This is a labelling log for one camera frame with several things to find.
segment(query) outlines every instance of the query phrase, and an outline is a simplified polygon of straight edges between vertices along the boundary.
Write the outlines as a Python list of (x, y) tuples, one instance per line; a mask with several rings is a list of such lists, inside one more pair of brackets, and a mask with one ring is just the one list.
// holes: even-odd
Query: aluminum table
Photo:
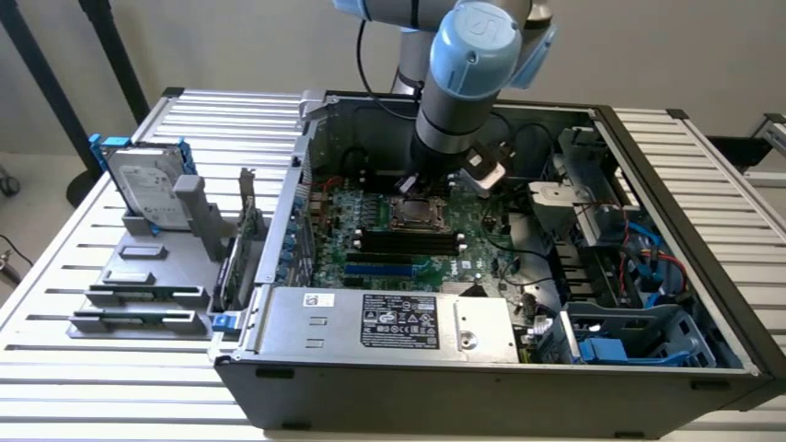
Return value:
[[(254, 167), (258, 206), (270, 213), (300, 134), (299, 105), (298, 95), (187, 89), (179, 97), (162, 98), (134, 138), (171, 142), (186, 136), (208, 200), (226, 215), (240, 209), (239, 169)], [(786, 347), (782, 220), (690, 121), (674, 120), (662, 110), (617, 112)], [(68, 317), (84, 306), (83, 290), (124, 233), (123, 211), (104, 175), (0, 308), (0, 440), (418, 439), (264, 432), (247, 423), (223, 387), (208, 342), (68, 337)], [(746, 246), (737, 244), (739, 238)], [(747, 413), (710, 413), (663, 440), (786, 440), (786, 396)]]

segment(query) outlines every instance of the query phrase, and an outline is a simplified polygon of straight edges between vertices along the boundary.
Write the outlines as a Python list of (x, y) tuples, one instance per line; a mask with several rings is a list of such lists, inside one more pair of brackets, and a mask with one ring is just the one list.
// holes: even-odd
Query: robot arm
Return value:
[[(439, 174), (462, 169), (478, 191), (486, 192), (505, 175), (505, 168), (476, 145), (475, 133), (486, 123), (501, 90), (527, 88), (546, 59), (555, 34), (546, 0), (535, 0), (534, 4), (530, 0), (334, 3), (364, 19), (420, 32), (434, 30), (439, 23), (427, 73), (422, 74), (424, 89), (412, 155), (420, 158), (415, 161), (418, 172)], [(412, 51), (423, 49), (411, 46)], [(416, 58), (418, 54), (402, 53), (399, 78), (411, 70), (402, 69), (408, 57)]]

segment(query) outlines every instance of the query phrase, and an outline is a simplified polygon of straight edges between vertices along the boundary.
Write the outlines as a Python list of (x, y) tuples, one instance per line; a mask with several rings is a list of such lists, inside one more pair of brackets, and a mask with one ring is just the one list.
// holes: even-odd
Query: warning label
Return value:
[(439, 350), (436, 298), (363, 295), (360, 343)]

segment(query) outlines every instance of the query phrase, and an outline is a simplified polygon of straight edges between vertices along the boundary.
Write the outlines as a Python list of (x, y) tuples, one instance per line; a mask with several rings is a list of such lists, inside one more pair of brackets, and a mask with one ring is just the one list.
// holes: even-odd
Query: black cable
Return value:
[(392, 94), (394, 93), (394, 87), (395, 87), (395, 81), (398, 80), (398, 69), (395, 70), (395, 75), (392, 76), (392, 83), (391, 83), (391, 88), (388, 89), (388, 92)]
[(29, 258), (27, 258), (24, 256), (24, 253), (20, 252), (20, 250), (16, 248), (16, 246), (13, 245), (13, 243), (11, 242), (11, 239), (8, 239), (8, 237), (5, 235), (0, 235), (0, 238), (5, 240), (5, 242), (8, 243), (8, 245), (11, 246), (11, 248), (13, 249), (13, 252), (20, 255), (20, 258), (23, 258), (27, 263), (29, 264), (31, 267), (33, 267), (33, 262), (29, 261)]
[[(489, 216), (489, 213), (491, 213), (491, 206), (494, 205), (493, 202), (489, 202), (489, 206), (486, 208), (486, 210), (483, 211), (483, 215), (481, 216), (481, 222), (483, 223), (483, 219)], [(491, 239), (489, 237), (489, 233), (486, 232), (486, 229), (483, 228), (483, 226), (481, 226), (481, 232), (483, 233), (483, 239), (489, 242), (489, 244), (491, 244), (491, 246), (494, 246), (497, 249), (503, 250), (503, 251), (510, 251), (513, 253), (525, 253), (533, 256), (537, 256), (538, 258), (541, 258), (543, 261), (549, 262), (549, 256), (546, 256), (543, 253), (534, 251), (534, 250), (526, 250), (526, 249), (515, 249), (513, 247), (506, 247), (503, 246), (501, 243), (498, 243), (494, 239)]]
[(550, 151), (550, 154), (554, 156), (554, 153), (555, 153), (555, 151), (554, 151), (554, 144), (557, 143), (557, 138), (554, 137), (554, 134), (551, 133), (551, 131), (547, 128), (547, 126), (545, 124), (539, 123), (539, 122), (526, 122), (525, 124), (522, 124), (518, 127), (517, 131), (514, 132), (514, 137), (513, 137), (514, 142), (518, 139), (518, 135), (529, 127), (537, 127), (538, 129), (541, 129), (545, 132), (546, 136), (549, 137), (549, 151)]
[(499, 118), (502, 120), (502, 122), (505, 123), (505, 126), (507, 127), (507, 140), (510, 141), (510, 143), (514, 143), (514, 125), (511, 124), (511, 121), (507, 119), (507, 117), (505, 115), (502, 115), (495, 110), (493, 110), (489, 113), (489, 115), (494, 115), (497, 118)]
[(514, 281), (511, 281), (511, 280), (507, 278), (507, 271), (510, 270), (510, 268), (511, 268), (511, 265), (513, 265), (513, 263), (514, 263), (515, 261), (518, 261), (518, 258), (515, 258), (514, 260), (509, 261), (509, 262), (507, 262), (507, 264), (505, 264), (505, 268), (502, 269), (502, 280), (503, 280), (503, 281), (505, 281), (507, 284), (513, 285), (514, 287), (526, 287), (526, 286), (529, 286), (529, 285), (541, 284), (541, 283), (543, 283), (545, 281), (554, 281), (554, 276), (549, 276), (549, 277), (546, 277), (546, 278), (541, 278), (541, 279), (538, 279), (538, 280), (533, 281), (531, 283), (523, 283), (523, 284), (522, 284), (522, 283), (515, 283)]
[(360, 152), (363, 154), (363, 159), (368, 158), (368, 151), (362, 145), (351, 145), (348, 148), (344, 149), (342, 153), (342, 158), (339, 159), (339, 174), (348, 174), (347, 172), (347, 160), (350, 154), (354, 152)]
[(374, 102), (379, 105), (379, 107), (388, 112), (395, 118), (400, 118), (402, 120), (408, 120), (411, 122), (415, 121), (416, 117), (408, 117), (407, 115), (402, 115), (400, 113), (395, 112), (391, 108), (388, 108), (375, 93), (371, 91), (371, 86), (368, 85), (368, 79), (366, 78), (366, 71), (363, 70), (363, 61), (362, 61), (362, 41), (363, 41), (363, 34), (366, 32), (366, 20), (362, 20), (360, 27), (358, 29), (358, 41), (355, 42), (355, 61), (358, 62), (358, 73), (360, 74), (360, 81), (363, 82), (363, 87), (366, 88), (366, 93), (368, 97), (374, 100)]

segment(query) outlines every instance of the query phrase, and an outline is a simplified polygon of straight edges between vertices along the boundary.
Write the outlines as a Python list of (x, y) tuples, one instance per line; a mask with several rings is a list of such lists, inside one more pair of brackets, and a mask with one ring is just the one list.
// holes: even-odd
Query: blue ram slot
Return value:
[(346, 274), (375, 274), (379, 276), (412, 276), (411, 265), (362, 265), (344, 266)]

